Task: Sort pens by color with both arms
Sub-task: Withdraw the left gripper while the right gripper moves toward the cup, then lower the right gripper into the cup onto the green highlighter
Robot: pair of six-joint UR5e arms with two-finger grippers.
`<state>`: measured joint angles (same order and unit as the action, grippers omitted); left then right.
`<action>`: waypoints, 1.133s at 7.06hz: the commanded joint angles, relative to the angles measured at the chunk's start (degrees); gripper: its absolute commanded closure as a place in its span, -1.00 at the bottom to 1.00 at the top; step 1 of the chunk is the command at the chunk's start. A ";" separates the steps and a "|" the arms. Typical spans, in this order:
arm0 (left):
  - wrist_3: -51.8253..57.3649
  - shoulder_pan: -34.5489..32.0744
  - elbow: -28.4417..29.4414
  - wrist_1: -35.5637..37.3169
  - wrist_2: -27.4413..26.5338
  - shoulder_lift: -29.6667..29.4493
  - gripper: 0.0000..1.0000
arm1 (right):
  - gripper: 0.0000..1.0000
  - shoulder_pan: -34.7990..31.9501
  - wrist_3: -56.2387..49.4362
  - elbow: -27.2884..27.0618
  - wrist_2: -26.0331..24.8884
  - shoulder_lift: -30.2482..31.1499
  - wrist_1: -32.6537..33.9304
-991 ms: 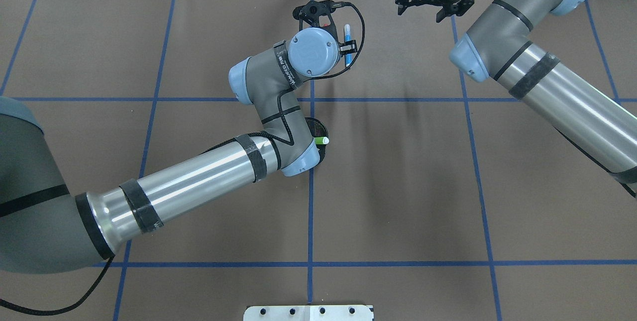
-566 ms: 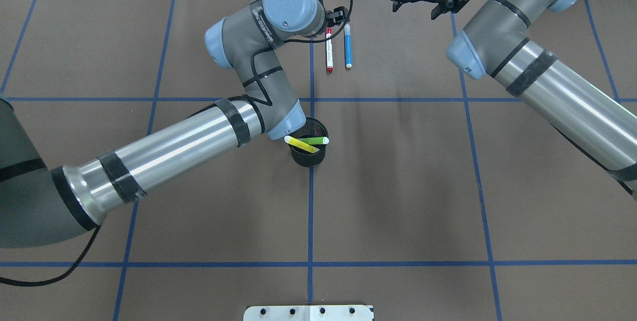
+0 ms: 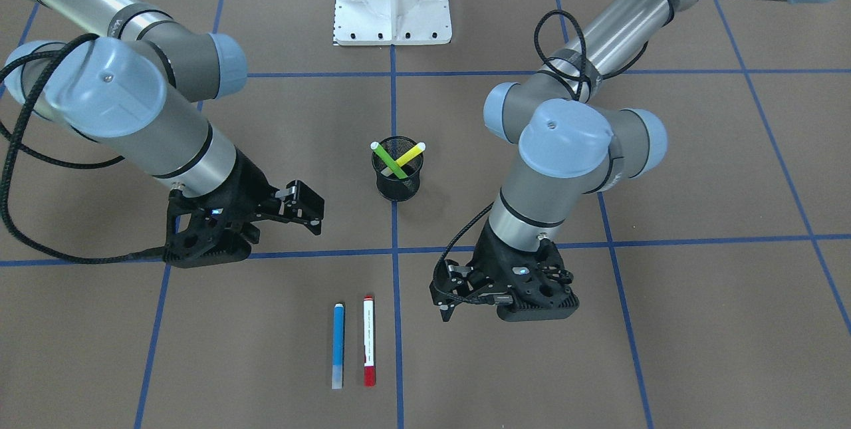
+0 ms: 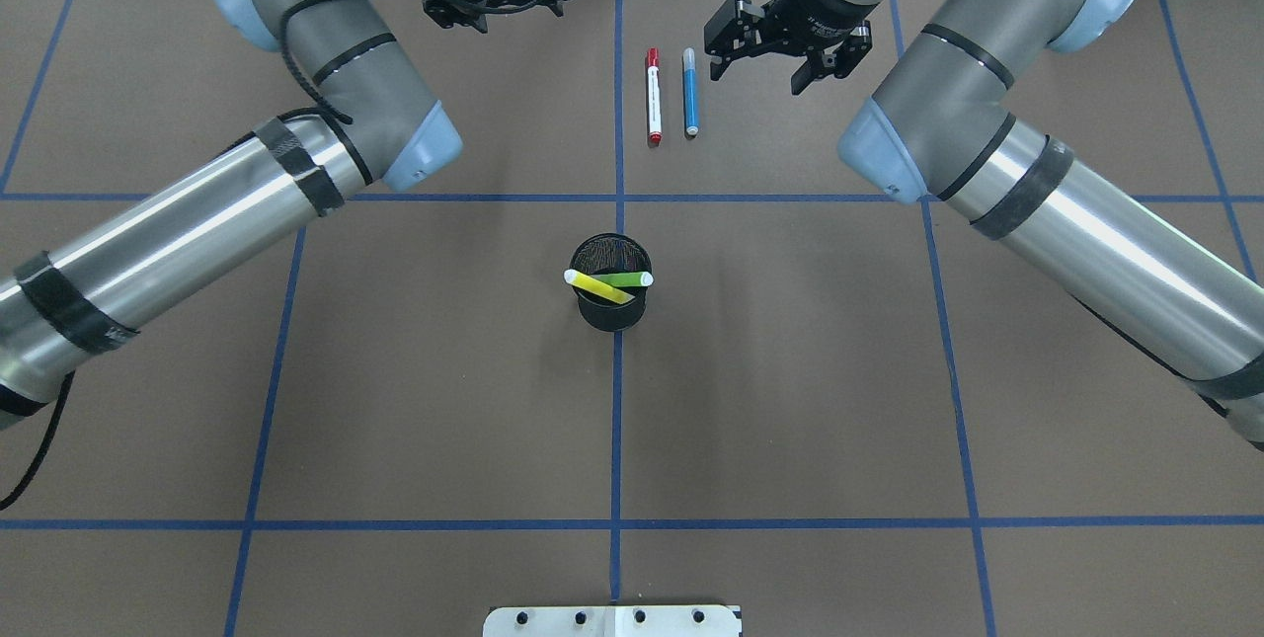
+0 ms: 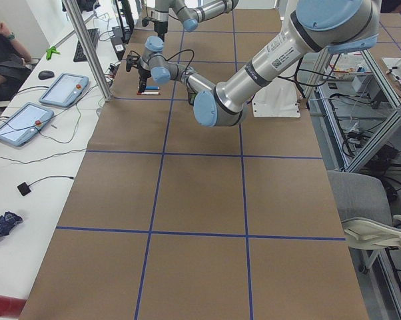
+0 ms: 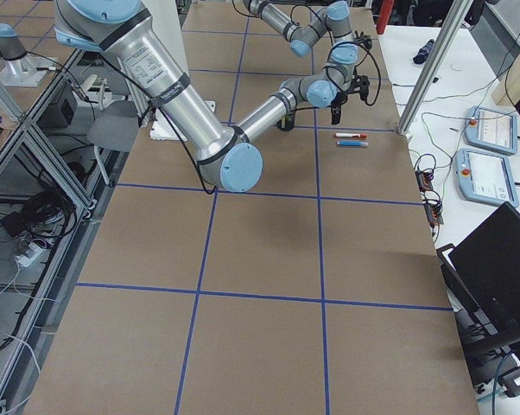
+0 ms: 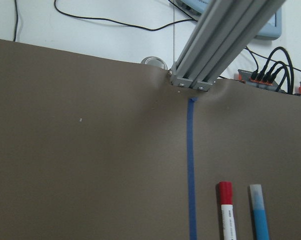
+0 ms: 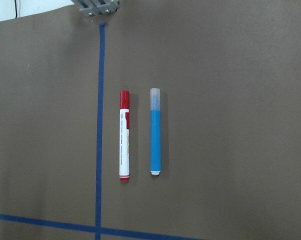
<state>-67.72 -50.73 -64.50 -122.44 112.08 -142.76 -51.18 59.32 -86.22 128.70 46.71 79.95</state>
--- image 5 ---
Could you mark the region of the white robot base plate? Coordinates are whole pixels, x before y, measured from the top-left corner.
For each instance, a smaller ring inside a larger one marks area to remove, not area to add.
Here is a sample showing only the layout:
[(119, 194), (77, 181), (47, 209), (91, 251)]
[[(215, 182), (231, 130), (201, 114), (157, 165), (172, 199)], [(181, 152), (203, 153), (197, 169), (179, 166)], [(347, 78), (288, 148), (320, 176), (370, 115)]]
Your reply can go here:
[(269, 85), (255, 94), (252, 100), (254, 117), (299, 118), (299, 102), (293, 85)]

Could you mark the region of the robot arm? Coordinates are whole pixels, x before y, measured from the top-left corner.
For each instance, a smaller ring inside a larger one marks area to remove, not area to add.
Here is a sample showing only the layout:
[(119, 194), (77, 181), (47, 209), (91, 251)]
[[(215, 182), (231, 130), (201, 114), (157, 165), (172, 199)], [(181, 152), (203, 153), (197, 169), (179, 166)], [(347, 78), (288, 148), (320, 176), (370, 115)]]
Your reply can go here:
[(331, 54), (363, 51), (375, 46), (380, 1), (299, 1), (281, 32), (229, 80), (213, 83), (192, 67), (168, 62), (164, 41), (150, 36), (136, 68), (140, 89), (151, 77), (159, 85), (178, 81), (193, 98), (193, 112), (205, 127), (238, 125), (247, 101), (283, 71), (310, 52)]
[(181, 22), (183, 29), (192, 32), (197, 29), (199, 23), (230, 13), (237, 5), (238, 0), (216, 0), (200, 7), (189, 8), (181, 0), (155, 1), (155, 8), (151, 15), (142, 19), (142, 26), (146, 27), (153, 22), (154, 31), (164, 41), (168, 32), (170, 9), (176, 15), (176, 19)]

